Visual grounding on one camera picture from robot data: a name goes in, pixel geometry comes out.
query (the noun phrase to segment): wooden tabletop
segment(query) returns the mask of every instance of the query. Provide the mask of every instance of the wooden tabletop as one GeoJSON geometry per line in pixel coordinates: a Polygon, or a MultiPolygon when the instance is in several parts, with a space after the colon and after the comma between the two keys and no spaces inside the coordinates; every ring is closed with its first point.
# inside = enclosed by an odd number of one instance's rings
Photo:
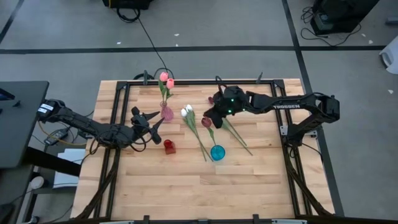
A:
{"type": "MultiPolygon", "coordinates": [[[[284,81],[287,95],[303,94],[299,79],[284,81]]],[[[94,120],[100,123],[110,122],[116,83],[101,82],[94,112],[94,120]]],[[[240,87],[244,91],[271,95],[268,85],[240,87]]],[[[228,117],[253,156],[229,132],[213,128],[216,142],[226,149],[226,155],[218,162],[204,161],[199,143],[183,122],[180,110],[187,104],[193,106],[198,133],[210,153],[213,141],[200,121],[203,112],[211,107],[207,98],[216,91],[216,85],[182,85],[171,90],[174,96],[168,100],[168,105],[174,111],[174,119],[163,123],[159,134],[163,140],[170,139],[175,143],[176,154],[166,155],[163,144],[153,142],[144,152],[122,150],[112,220],[142,220],[144,215],[150,215],[151,220],[247,219],[253,214],[259,214],[260,218],[294,217],[274,111],[228,117]]],[[[122,92],[116,121],[120,120],[123,95],[122,92]]],[[[125,124],[131,126],[133,106],[141,112],[151,113],[160,110],[161,101],[158,86],[132,86],[125,124]]],[[[308,117],[305,110],[291,112],[294,123],[308,117]]],[[[152,119],[151,125],[159,119],[160,115],[152,119]]],[[[306,136],[303,142],[318,148],[314,138],[306,136]]],[[[333,213],[319,154],[306,146],[299,147],[299,151],[308,188],[333,213]]],[[[71,217],[77,216],[97,191],[103,155],[104,148],[100,148],[82,165],[71,217]]],[[[102,216],[108,192],[103,198],[102,216]]],[[[298,199],[301,211],[304,211],[301,194],[298,199]]]]}

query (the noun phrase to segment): floor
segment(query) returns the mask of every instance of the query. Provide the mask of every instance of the floor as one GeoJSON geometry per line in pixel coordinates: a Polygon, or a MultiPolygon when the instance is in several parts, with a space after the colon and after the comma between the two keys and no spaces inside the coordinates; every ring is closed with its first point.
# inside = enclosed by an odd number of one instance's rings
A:
{"type": "MultiPolygon", "coordinates": [[[[141,21],[177,78],[256,78],[263,72],[263,78],[301,78],[307,92],[336,95],[341,119],[323,129],[344,213],[398,220],[398,76],[378,55],[398,35],[398,27],[384,25],[398,13],[398,2],[380,0],[337,50],[301,38],[308,27],[302,9],[312,3],[156,0],[141,21]]],[[[81,114],[94,108],[101,80],[132,79],[162,67],[140,24],[123,23],[100,0],[0,0],[0,30],[1,80],[48,80],[48,98],[81,114]]],[[[336,44],[345,36],[328,40],[336,44]]],[[[38,129],[34,135],[44,139],[38,129]]],[[[30,145],[43,148],[34,138],[30,145]]],[[[34,215],[49,221],[72,202],[73,194],[40,196],[34,215]]]]}

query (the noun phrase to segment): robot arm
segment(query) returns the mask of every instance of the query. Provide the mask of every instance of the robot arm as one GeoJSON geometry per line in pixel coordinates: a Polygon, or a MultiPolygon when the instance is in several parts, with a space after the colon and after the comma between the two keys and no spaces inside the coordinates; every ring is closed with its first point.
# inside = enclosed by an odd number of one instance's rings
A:
{"type": "Polygon", "coordinates": [[[222,126],[222,118],[243,111],[263,114],[270,110],[305,109],[311,112],[311,115],[299,124],[289,125],[285,137],[287,144],[301,146],[305,133],[318,128],[324,122],[333,123],[340,118],[340,103],[333,95],[311,93],[303,96],[271,97],[250,91],[244,93],[238,86],[225,87],[223,92],[219,85],[219,91],[213,97],[214,107],[204,114],[211,118],[216,128],[222,126]]]}
{"type": "Polygon", "coordinates": [[[140,114],[136,107],[131,112],[133,114],[131,128],[121,124],[98,123],[73,112],[60,100],[45,100],[38,113],[39,121],[41,122],[63,122],[69,124],[77,128],[80,131],[79,135],[82,137],[86,138],[83,133],[92,135],[101,145],[110,148],[122,149],[128,147],[138,139],[142,139],[147,133],[150,133],[151,139],[155,144],[161,143],[162,139],[157,134],[157,129],[163,120],[158,121],[152,128],[149,127],[148,123],[148,120],[159,114],[159,112],[140,114]]]}

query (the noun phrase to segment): pink glass vase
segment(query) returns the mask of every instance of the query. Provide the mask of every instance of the pink glass vase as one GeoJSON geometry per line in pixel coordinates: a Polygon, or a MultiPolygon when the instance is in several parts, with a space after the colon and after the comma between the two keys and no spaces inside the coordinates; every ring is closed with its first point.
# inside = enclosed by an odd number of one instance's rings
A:
{"type": "Polygon", "coordinates": [[[167,106],[166,102],[160,102],[160,107],[162,110],[160,111],[160,116],[164,118],[164,121],[171,121],[174,118],[173,111],[167,106]]]}

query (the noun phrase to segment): table leg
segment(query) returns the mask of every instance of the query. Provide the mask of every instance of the table leg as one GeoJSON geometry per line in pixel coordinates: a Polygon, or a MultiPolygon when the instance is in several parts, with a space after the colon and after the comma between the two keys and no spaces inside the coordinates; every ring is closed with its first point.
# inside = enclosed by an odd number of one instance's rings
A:
{"type": "Polygon", "coordinates": [[[32,147],[26,149],[24,162],[77,177],[81,169],[81,165],[79,164],[58,158],[57,156],[47,154],[32,147]]]}

